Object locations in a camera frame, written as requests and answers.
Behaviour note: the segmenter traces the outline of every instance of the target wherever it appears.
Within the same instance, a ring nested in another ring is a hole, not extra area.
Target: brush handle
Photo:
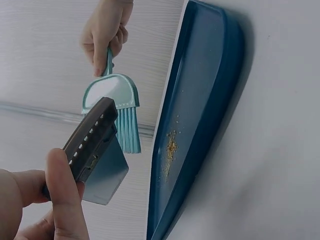
[[[106,67],[105,67],[105,70],[102,74],[103,77],[112,74],[112,68],[114,66],[112,63],[112,59],[114,56],[112,55],[111,48],[108,47],[106,52],[107,52],[106,53],[106,56],[107,56],[106,57]]]

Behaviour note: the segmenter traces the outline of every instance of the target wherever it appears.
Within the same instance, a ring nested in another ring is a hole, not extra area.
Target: white surface
[[[9,171],[45,168],[51,148],[62,148],[76,128],[33,116],[0,111],[0,166]],[[142,139],[142,154],[126,155],[129,172],[107,206],[82,202],[91,240],[144,238],[150,178],[151,141]],[[25,208],[20,225],[39,220],[51,204]]]
[[[319,1],[214,3],[245,31],[247,82],[168,239],[319,239]]]
[[[79,113],[93,70],[79,47],[98,0],[0,1],[0,101]],[[139,122],[154,126],[183,0],[137,0],[114,71],[139,90]]]

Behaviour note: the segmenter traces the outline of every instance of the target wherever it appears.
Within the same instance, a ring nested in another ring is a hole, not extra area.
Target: large blue dustpan
[[[190,0],[154,139],[147,240],[162,240],[173,223],[224,118],[243,58],[237,21]]]

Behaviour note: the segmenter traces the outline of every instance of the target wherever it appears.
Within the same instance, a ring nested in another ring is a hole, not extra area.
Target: groove
[[[56,120],[73,125],[78,125],[83,119],[83,116],[81,114],[53,111],[45,108],[31,107],[5,101],[0,101],[0,110],[41,117],[48,120]],[[152,139],[154,136],[155,127],[138,123],[138,131],[140,137]]]

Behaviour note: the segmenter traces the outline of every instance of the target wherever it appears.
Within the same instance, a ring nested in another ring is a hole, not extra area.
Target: hand
[[[106,68],[107,47],[117,56],[128,40],[125,26],[133,10],[133,0],[100,0],[82,36],[81,46],[94,67],[94,76],[100,77]]]
[[[45,172],[0,170],[1,240],[89,239],[81,206],[84,184],[75,183],[63,150],[51,150],[46,165]],[[17,233],[23,208],[47,201],[41,193],[45,182],[50,192],[52,210],[38,223]]]

